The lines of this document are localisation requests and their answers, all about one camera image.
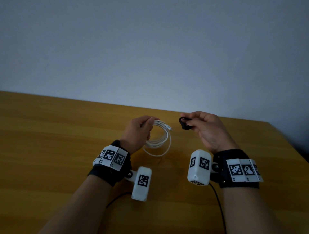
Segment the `coiled white cable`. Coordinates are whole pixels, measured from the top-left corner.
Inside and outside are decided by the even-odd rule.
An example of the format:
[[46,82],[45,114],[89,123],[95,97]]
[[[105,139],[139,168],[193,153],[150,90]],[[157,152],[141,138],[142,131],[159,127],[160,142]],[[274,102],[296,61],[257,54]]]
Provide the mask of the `coiled white cable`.
[[[168,150],[170,149],[170,147],[171,147],[172,138],[171,138],[171,135],[170,135],[169,131],[172,130],[172,128],[170,126],[168,126],[167,124],[165,124],[161,120],[155,120],[153,126],[158,126],[158,127],[162,128],[164,130],[164,136],[162,136],[161,138],[159,138],[157,140],[148,140],[148,141],[146,141],[146,143],[145,143],[145,145],[143,147],[143,150],[146,153],[148,153],[149,155],[151,155],[151,156],[161,157],[164,154],[166,154],[168,152]],[[170,145],[168,146],[167,150],[163,154],[161,154],[161,155],[153,155],[153,154],[151,154],[151,153],[149,153],[149,152],[147,152],[145,150],[145,146],[148,147],[148,148],[152,148],[152,149],[160,148],[164,144],[164,142],[167,141],[168,137],[170,137]]]

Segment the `tabletop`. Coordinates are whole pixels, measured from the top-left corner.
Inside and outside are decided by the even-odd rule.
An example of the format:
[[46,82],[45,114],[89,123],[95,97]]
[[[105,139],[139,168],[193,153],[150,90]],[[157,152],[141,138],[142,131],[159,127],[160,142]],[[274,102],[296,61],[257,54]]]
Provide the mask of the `tabletop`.
[[[206,150],[185,131],[173,111],[64,98],[0,92],[0,233],[36,233],[76,191],[104,146],[120,138],[130,119],[159,117],[173,128],[162,157],[143,150],[132,168],[152,169],[146,202],[129,195],[105,212],[99,233],[223,233],[220,209],[210,186],[187,180],[191,153]],[[264,179],[260,192],[277,217],[297,233],[309,232],[309,165],[267,122],[221,118]],[[152,137],[162,134],[154,127]],[[150,152],[160,154],[160,149]],[[213,183],[221,202],[222,192]],[[132,191],[123,180],[110,200]]]

